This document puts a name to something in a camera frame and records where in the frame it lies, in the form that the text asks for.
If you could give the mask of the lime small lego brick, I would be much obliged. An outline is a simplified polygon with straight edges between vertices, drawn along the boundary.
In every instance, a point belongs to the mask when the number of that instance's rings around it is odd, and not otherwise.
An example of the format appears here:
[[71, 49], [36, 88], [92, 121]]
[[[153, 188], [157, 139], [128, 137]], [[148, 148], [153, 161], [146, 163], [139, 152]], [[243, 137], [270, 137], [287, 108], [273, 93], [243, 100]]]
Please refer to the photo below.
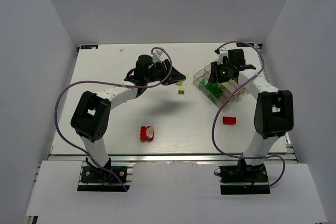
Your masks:
[[184, 94], [184, 93], [185, 93], [184, 87], [179, 87], [178, 94]]

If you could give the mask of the red flower lego block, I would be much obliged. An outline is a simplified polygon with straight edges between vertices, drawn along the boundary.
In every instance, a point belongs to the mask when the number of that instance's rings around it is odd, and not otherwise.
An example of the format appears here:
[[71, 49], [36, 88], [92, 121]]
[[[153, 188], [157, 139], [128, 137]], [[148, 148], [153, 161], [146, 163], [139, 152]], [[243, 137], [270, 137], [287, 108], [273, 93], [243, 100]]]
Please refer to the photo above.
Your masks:
[[154, 139], [154, 128], [152, 126], [140, 127], [140, 141], [151, 142]]

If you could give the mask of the green long lego brick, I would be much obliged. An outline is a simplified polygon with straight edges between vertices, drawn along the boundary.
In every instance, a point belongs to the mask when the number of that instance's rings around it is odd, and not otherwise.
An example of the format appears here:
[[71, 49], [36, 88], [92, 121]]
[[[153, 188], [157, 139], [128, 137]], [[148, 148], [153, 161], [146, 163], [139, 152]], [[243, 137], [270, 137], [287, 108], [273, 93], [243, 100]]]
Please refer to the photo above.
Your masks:
[[218, 83], [208, 82], [205, 85], [205, 93], [210, 100], [216, 102], [223, 95], [224, 91], [218, 87]]

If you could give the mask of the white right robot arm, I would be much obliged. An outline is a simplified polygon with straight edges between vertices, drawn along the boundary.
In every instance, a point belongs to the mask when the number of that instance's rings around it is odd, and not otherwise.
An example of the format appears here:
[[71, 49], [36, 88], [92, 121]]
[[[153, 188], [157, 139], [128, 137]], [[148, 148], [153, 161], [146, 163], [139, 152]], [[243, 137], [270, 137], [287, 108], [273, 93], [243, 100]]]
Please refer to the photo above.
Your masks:
[[246, 88], [256, 99], [255, 134], [240, 161], [247, 167], [264, 163], [274, 143], [294, 126], [293, 95], [272, 86], [253, 65], [246, 64], [242, 49], [216, 50], [218, 59], [211, 63], [211, 83], [236, 81], [240, 91]]

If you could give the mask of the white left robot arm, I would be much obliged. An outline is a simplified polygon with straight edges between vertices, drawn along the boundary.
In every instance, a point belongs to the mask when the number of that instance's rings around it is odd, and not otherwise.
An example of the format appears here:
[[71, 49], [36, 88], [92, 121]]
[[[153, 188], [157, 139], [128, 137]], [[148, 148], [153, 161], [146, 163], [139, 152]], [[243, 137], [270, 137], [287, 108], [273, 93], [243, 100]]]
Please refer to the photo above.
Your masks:
[[171, 66], [169, 60], [158, 56], [140, 55], [120, 87], [82, 94], [70, 125], [75, 129], [88, 152], [87, 163], [92, 168], [109, 169], [111, 159], [107, 154], [103, 136], [108, 128], [112, 109], [141, 96], [148, 84], [160, 82], [163, 86], [184, 81], [186, 76]]

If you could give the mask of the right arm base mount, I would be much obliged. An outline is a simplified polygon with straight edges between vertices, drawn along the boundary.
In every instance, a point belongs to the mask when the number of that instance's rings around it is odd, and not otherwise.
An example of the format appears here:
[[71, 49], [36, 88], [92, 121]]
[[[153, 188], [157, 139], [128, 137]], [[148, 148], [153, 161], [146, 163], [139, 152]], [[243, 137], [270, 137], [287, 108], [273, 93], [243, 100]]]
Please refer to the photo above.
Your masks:
[[240, 159], [236, 165], [219, 166], [214, 175], [220, 178], [222, 195], [267, 195], [270, 186], [264, 164], [251, 166]]

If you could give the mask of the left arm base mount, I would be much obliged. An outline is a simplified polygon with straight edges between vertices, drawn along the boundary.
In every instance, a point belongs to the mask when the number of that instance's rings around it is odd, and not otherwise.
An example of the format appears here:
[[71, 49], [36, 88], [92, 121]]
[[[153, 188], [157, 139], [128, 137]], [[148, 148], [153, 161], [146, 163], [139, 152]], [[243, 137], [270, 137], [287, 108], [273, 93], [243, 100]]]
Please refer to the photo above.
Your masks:
[[130, 188], [133, 175], [131, 166], [110, 166], [116, 176], [89, 164], [83, 164], [77, 191], [86, 192], [122, 192]]

